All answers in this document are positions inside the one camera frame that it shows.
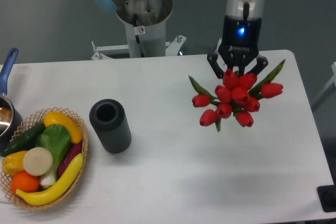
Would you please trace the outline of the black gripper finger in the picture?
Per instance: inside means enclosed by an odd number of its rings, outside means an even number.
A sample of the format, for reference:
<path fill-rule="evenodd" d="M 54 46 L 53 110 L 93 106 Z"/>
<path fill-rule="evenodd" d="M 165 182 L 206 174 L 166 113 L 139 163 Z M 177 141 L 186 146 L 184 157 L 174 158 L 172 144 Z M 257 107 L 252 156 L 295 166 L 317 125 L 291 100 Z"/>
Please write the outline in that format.
<path fill-rule="evenodd" d="M 248 73 L 259 75 L 267 66 L 268 66 L 267 58 L 259 54 L 256 57 L 256 65 L 250 71 L 248 71 Z"/>
<path fill-rule="evenodd" d="M 218 57 L 219 57 L 219 52 L 216 50 L 214 52 L 208 53 L 207 54 L 207 61 L 210 65 L 210 67 L 212 68 L 215 76 L 218 79 L 222 79 L 224 76 L 224 70 L 219 66 L 218 64 Z"/>

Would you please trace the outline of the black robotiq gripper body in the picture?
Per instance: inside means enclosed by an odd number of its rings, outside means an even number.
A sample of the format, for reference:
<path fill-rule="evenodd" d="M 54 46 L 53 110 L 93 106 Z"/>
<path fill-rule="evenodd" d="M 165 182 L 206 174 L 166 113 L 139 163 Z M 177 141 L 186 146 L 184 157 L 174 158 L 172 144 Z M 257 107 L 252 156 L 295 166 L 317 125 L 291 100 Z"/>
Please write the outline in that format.
<path fill-rule="evenodd" d="M 227 15 L 224 18 L 222 42 L 218 51 L 228 68 L 238 67 L 240 75 L 259 54 L 261 23 L 261 18 L 238 20 Z"/>

